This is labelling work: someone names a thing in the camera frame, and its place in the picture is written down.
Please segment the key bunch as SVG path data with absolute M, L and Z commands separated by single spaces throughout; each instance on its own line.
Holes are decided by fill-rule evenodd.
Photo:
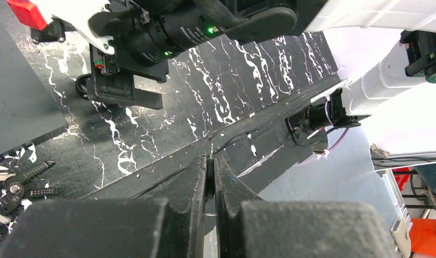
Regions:
M 215 211 L 215 160 L 213 152 L 205 154 L 205 201 L 204 215 L 207 217 L 216 217 Z

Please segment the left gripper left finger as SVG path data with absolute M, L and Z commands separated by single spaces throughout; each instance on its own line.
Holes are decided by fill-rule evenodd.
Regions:
M 0 257 L 202 257 L 206 155 L 151 198 L 31 205 Z

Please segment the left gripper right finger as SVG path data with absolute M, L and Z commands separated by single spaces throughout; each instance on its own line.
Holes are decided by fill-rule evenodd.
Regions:
M 377 211 L 365 203 L 270 202 L 214 161 L 220 257 L 397 257 Z

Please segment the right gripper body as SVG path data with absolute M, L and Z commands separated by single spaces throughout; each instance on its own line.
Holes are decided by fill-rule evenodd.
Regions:
M 106 55 L 93 45 L 89 48 L 92 67 L 91 73 L 85 75 L 86 95 L 89 100 L 155 110 L 163 108 L 162 95 L 136 88 L 134 77 L 165 83 L 169 74 L 168 61 L 145 67 L 121 47 L 115 56 Z

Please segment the black box at front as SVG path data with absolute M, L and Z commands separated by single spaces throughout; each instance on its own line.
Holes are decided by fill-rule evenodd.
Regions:
M 0 21 L 0 159 L 63 133 L 56 101 Z

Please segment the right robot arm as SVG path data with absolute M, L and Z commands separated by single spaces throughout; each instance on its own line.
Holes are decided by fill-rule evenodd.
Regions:
M 161 96 L 137 89 L 134 77 L 165 82 L 168 59 L 221 35 L 243 45 L 337 27 L 402 30 L 378 65 L 285 119 L 298 146 L 326 126 L 359 126 L 374 107 L 415 84 L 436 83 L 436 1 L 111 1 L 89 25 L 111 36 L 116 52 L 90 46 L 94 68 L 76 87 L 93 101 L 151 109 L 162 108 Z

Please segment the black pliers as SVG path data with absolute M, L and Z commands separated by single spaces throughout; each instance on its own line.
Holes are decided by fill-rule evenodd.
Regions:
M 28 189 L 27 183 L 56 164 L 46 160 L 22 173 L 0 170 L 0 227 L 12 221 L 11 215 L 22 201 L 31 198 L 55 196 L 64 192 L 64 187 Z

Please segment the orange and black padlock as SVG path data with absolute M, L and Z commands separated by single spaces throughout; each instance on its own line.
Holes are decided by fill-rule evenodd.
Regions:
M 91 88 L 94 85 L 92 75 L 91 74 L 82 74 L 75 81 L 75 90 L 76 93 L 87 101 L 91 101 L 88 97 L 88 88 Z

